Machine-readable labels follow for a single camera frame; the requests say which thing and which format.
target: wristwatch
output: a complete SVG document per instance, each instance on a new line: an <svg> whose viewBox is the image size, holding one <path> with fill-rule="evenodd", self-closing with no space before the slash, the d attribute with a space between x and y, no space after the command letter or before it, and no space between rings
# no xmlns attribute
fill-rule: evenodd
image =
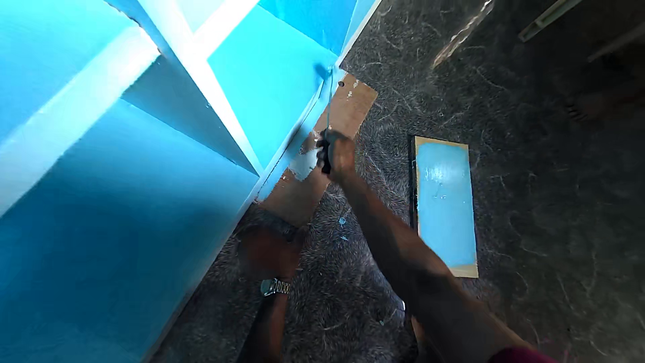
<svg viewBox="0 0 645 363"><path fill-rule="evenodd" d="M269 296L275 293L288 294L290 289L291 284L280 281L277 278L262 280L262 284L260 285L260 292L264 296Z"/></svg>

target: watch face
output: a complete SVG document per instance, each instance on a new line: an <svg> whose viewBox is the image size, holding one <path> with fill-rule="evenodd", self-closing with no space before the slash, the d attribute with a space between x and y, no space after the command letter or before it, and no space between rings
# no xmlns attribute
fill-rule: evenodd
<svg viewBox="0 0 645 363"><path fill-rule="evenodd" d="M262 284L260 285L260 292L265 295L271 292L272 282L273 280L262 280Z"/></svg>

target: red sleeve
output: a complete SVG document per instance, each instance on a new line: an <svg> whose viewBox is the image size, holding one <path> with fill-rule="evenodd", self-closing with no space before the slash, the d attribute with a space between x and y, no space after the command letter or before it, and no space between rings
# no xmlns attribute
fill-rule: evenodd
<svg viewBox="0 0 645 363"><path fill-rule="evenodd" d="M532 349L511 347L492 356L488 363L556 363L556 361Z"/></svg>

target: hand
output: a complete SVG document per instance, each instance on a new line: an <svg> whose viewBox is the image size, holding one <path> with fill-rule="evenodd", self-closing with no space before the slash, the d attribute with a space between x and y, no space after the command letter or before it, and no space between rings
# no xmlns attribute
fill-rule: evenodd
<svg viewBox="0 0 645 363"><path fill-rule="evenodd" d="M293 242L267 227L253 227L240 235L241 258L251 274L263 280L277 277L289 281L295 276L306 228L299 229Z"/></svg>
<svg viewBox="0 0 645 363"><path fill-rule="evenodd" d="M328 175L329 179L341 183L345 177L355 173L354 167L354 141L335 130L324 129L322 139L318 140L316 147L322 147L325 142L329 143L328 157L332 169ZM319 151L318 166L324 164L324 151Z"/></svg>

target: paint-covered board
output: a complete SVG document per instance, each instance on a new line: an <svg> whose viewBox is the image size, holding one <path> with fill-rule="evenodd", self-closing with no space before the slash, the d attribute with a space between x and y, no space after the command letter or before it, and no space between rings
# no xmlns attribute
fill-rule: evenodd
<svg viewBox="0 0 645 363"><path fill-rule="evenodd" d="M343 86L338 87L332 98L330 127L353 138L378 93L351 74L345 75L340 84ZM315 167L315 144L320 132L327 126L328 109L321 114L300 152L261 204L262 208L296 227L306 225L311 220L330 182L320 168Z"/></svg>
<svg viewBox="0 0 645 363"><path fill-rule="evenodd" d="M416 136L419 236L457 277L479 277L468 145Z"/></svg>

